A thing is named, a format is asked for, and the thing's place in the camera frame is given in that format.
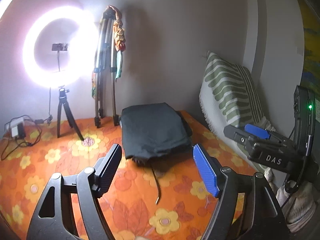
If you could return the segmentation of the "white gloved right hand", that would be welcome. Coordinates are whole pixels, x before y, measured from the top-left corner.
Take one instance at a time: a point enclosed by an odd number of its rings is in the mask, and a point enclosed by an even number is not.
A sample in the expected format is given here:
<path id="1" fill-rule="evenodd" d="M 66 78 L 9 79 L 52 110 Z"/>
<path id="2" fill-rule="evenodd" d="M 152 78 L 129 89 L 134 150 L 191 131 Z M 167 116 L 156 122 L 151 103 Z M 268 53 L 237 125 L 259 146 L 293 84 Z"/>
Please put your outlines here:
<path id="1" fill-rule="evenodd" d="M 289 198 L 289 193 L 285 191 L 285 185 L 277 188 L 274 181 L 272 169 L 268 167 L 264 171 L 264 176 L 268 181 L 272 191 L 280 206 L 283 206 Z M 316 211 L 316 202 L 312 195 L 312 184 L 305 181 L 298 191 L 294 193 L 287 203 L 282 207 L 283 215 L 287 227 L 292 233 L 298 232 L 310 221 Z"/>

